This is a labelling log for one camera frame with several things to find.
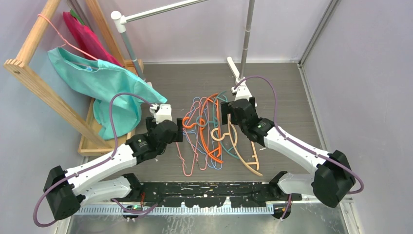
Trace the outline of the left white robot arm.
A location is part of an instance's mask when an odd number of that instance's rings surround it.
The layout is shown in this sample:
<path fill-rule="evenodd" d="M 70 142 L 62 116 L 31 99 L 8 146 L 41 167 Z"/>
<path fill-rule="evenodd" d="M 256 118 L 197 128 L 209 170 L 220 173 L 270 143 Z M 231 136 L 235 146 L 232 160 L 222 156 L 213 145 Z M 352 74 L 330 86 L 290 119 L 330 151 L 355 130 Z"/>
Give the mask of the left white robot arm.
<path fill-rule="evenodd" d="M 137 201 L 142 188 L 136 176 L 123 175 L 117 179 L 103 179 L 123 169 L 154 159 L 165 152 L 168 144 L 183 141 L 183 120 L 154 122 L 146 118 L 147 132 L 127 139 L 112 152 L 83 165 L 63 170 L 56 166 L 49 171 L 44 194 L 35 205 L 46 199 L 54 221 L 66 219 L 82 206 L 106 199 L 127 198 Z"/>

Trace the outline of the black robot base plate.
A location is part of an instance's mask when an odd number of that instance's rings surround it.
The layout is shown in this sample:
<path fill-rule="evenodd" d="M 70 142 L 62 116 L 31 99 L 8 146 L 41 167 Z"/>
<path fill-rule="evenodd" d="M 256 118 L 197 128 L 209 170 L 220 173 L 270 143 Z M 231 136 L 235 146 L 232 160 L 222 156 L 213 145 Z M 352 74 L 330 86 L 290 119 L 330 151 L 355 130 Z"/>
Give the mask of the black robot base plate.
<path fill-rule="evenodd" d="M 139 182 L 132 174 L 124 177 L 131 191 L 119 202 L 128 202 L 127 209 L 151 211 L 155 215 L 284 215 L 288 199 L 301 201 L 300 194 L 287 195 L 270 182 Z"/>

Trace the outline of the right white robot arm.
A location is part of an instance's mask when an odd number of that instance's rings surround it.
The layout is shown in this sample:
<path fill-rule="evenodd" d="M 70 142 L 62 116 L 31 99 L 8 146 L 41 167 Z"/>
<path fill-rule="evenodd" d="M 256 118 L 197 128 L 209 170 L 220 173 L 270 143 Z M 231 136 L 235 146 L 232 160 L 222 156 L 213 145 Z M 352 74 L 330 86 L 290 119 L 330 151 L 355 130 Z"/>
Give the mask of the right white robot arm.
<path fill-rule="evenodd" d="M 279 173 L 270 193 L 276 200 L 288 194 L 315 196 L 322 204 L 334 208 L 356 183 L 347 156 L 313 147 L 287 133 L 273 121 L 259 117 L 255 99 L 221 103 L 222 124 L 237 125 L 252 142 L 279 152 L 304 168 L 306 174 Z"/>

